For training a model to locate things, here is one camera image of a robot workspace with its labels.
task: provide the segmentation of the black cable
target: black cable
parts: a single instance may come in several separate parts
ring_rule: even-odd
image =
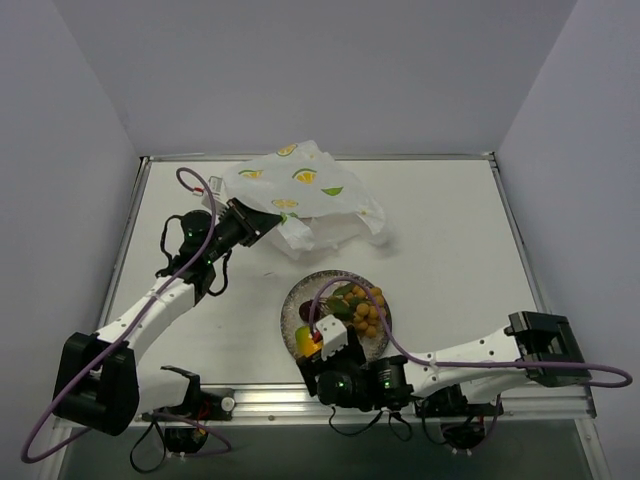
[[[367,425],[365,425],[363,428],[361,428],[360,430],[356,430],[355,432],[341,432],[340,430],[338,430],[335,425],[332,423],[333,417],[336,416],[336,409],[335,407],[331,407],[331,409],[333,410],[333,413],[331,414],[331,416],[329,417],[329,426],[331,427],[331,429],[336,432],[339,433],[340,435],[342,435],[343,437],[357,437],[358,435],[363,434],[364,432],[366,432],[367,430],[369,430],[371,427],[373,427],[376,423],[378,423],[378,421],[380,420],[380,418],[382,418],[382,410],[380,410],[377,415],[375,417],[373,417],[373,420],[371,420]]]
[[[164,254],[165,257],[167,257],[168,265],[171,265],[171,260],[173,260],[173,256],[169,252],[167,252],[167,249],[165,248],[165,242],[167,241],[167,230],[169,229],[169,222],[171,220],[179,220],[181,218],[182,218],[182,215],[171,215],[169,218],[167,218],[167,220],[164,222],[162,235],[160,235],[160,251]]]
[[[391,419],[397,420],[400,423],[403,423],[407,426],[407,432],[408,434],[406,436],[402,436],[398,433],[398,431],[393,428],[393,425],[391,425]],[[413,428],[411,427],[411,425],[409,424],[409,422],[407,422],[404,418],[402,418],[402,415],[400,414],[400,412],[389,412],[389,428],[391,429],[391,431],[393,432],[393,434],[396,436],[396,438],[398,440],[400,440],[401,442],[408,442],[409,440],[411,440],[413,438]]]
[[[149,468],[149,469],[143,469],[140,468],[136,465],[136,462],[133,460],[133,452],[136,450],[136,448],[138,447],[138,445],[140,445],[140,443],[142,443],[142,441],[147,438],[147,435],[149,435],[149,433],[151,433],[151,430],[153,430],[153,428],[155,427],[156,432],[158,433],[158,436],[160,437],[160,440],[162,441],[162,448],[163,448],[163,452],[162,452],[162,458],[160,459],[160,462],[158,462],[158,464],[155,467]],[[135,443],[135,445],[131,448],[131,452],[129,452],[129,463],[131,464],[131,466],[133,467],[133,469],[138,472],[138,473],[152,473],[157,471],[162,464],[164,463],[165,459],[167,458],[167,445],[164,441],[164,434],[162,433],[162,429],[160,428],[160,425],[158,424],[158,421],[154,418],[153,420],[151,420],[151,423],[149,424],[149,427],[144,431],[144,433],[142,434],[142,436],[138,439],[138,441]]]
[[[464,434],[464,429],[471,424],[474,418],[474,415],[470,415],[460,425],[452,425],[449,427],[445,427],[444,429],[441,427],[442,436],[445,438],[450,447],[464,449],[464,447],[460,446],[459,436]]]
[[[437,445],[439,447],[442,447],[444,445],[447,445],[449,442],[447,442],[446,440],[444,442],[439,442],[437,440],[434,440],[433,438],[431,438],[431,435],[429,435],[429,431],[427,430],[427,422],[425,421],[426,418],[426,413],[425,413],[425,405],[427,404],[427,402],[429,401],[428,398],[424,398],[422,399],[422,403],[420,405],[420,419],[422,421],[422,431],[424,432],[424,436],[427,437],[427,440],[429,440],[431,443],[433,443],[434,445]]]
[[[218,290],[217,292],[212,292],[211,289],[207,290],[207,293],[209,295],[211,295],[212,297],[217,297],[219,295],[222,295],[225,292],[225,290],[227,289],[227,287],[229,286],[229,274],[227,273],[227,266],[229,265],[229,259],[231,258],[231,252],[232,252],[232,250],[229,250],[229,252],[222,259],[222,278],[223,278],[222,288],[220,290]]]

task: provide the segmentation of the lemon print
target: lemon print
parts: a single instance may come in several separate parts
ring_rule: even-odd
[[[311,185],[316,178],[316,171],[311,170],[310,168],[301,168],[296,173],[294,173],[291,178],[295,178],[301,183]]]
[[[278,200],[273,200],[271,203],[278,208],[293,208],[298,206],[298,202],[296,202],[295,200],[283,199],[283,198],[280,198]]]
[[[291,212],[291,213],[280,212],[280,218],[282,219],[282,221],[281,221],[282,225],[287,223],[287,219],[289,217],[291,217],[291,218],[300,218],[300,217],[298,217],[298,214],[296,212]]]
[[[293,153],[293,151],[296,149],[297,146],[298,146],[297,143],[292,143],[288,147],[281,148],[276,153],[281,157],[288,157],[289,155],[291,155],[291,153]]]
[[[246,178],[260,178],[262,176],[262,170],[241,170],[238,175],[242,175]]]
[[[322,191],[330,197],[335,197],[336,195],[340,195],[343,188],[344,187],[323,188]]]

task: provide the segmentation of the metal frame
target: metal frame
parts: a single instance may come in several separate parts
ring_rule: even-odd
[[[145,187],[149,177],[150,169],[153,163],[160,162],[185,162],[185,161],[242,161],[254,158],[256,154],[231,154],[231,155],[207,155],[207,154],[184,154],[184,155],[167,155],[162,157],[144,157],[142,159],[141,168],[136,180],[132,195],[131,207],[127,218],[126,228],[123,234],[122,242],[118,250],[116,263],[114,265],[113,275],[109,283],[109,289],[105,298],[105,303],[100,315],[97,328],[105,325],[109,317],[113,299],[118,288],[122,266],[126,259],[127,250],[133,234],[133,228],[140,209],[140,204],[144,195]],[[498,168],[495,155],[493,152],[466,155],[423,155],[423,154],[371,154],[371,155],[336,155],[336,160],[343,161],[424,161],[424,160],[486,160],[491,166],[494,180],[502,200],[503,207],[507,216],[507,220],[511,227],[514,241],[522,261],[522,265],[527,276],[529,288],[532,292],[536,308],[541,312],[547,312],[548,309],[541,295],[538,282],[531,268],[527,255],[526,246],[520,235],[518,225],[505,194],[504,186],[500,178],[500,170]],[[327,421],[327,407],[318,403],[316,399],[311,399],[304,384],[256,384],[256,385],[203,385],[205,390],[216,389],[220,387],[231,387],[236,390],[236,408],[234,410],[233,426],[250,426],[250,425],[316,425],[325,424]],[[609,480],[609,469],[604,458],[604,453],[595,430],[595,406],[593,397],[588,388],[568,387],[561,389],[545,389],[541,390],[534,386],[519,388],[506,392],[503,395],[503,405],[505,415],[501,421],[518,421],[518,420],[567,420],[575,421],[580,440],[585,451],[589,467],[595,480]],[[405,409],[405,418],[411,422],[417,422],[410,407]],[[361,412],[340,411],[335,418],[338,424],[353,424],[368,421],[370,415]],[[427,420],[436,423],[437,419]],[[148,424],[137,420],[132,423],[131,428],[143,428]],[[57,419],[54,424],[54,430],[50,445],[54,445],[70,435],[71,428],[74,427],[71,422]],[[57,478],[62,466],[64,454],[60,453],[50,457],[43,462],[39,478],[49,479]]]

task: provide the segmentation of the white table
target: white table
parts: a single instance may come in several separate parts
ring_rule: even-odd
[[[208,178],[248,158],[146,164],[104,321],[127,310],[166,265],[159,250],[166,218],[201,208],[201,198],[176,181],[176,168],[188,166]],[[379,284],[393,310],[398,341],[415,352],[467,342],[506,325],[510,313],[536,309],[490,161],[420,156],[342,161],[383,205],[392,241],[384,247],[350,241],[300,261],[266,240],[236,247],[227,292],[205,298],[178,319],[140,361],[140,372],[170,364],[198,373],[206,385],[233,386],[238,390],[234,422],[324,422],[326,407],[306,395],[279,328],[284,298],[306,275],[341,269]],[[179,226],[173,227],[170,251],[181,241]],[[393,347],[387,353],[394,354]],[[582,418],[591,408],[582,388],[535,385],[508,392],[504,404],[519,418]]]

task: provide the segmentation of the black base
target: black base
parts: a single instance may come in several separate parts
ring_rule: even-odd
[[[414,408],[418,418],[422,418],[423,415],[424,418],[491,417],[496,413],[496,406],[490,403],[467,403],[467,398],[462,395],[460,385],[438,390],[425,402],[417,402]],[[498,408],[498,415],[502,415],[504,413],[502,404]]]
[[[450,447],[458,450],[472,449],[484,441],[486,430],[480,422],[464,425],[442,424],[442,436]]]

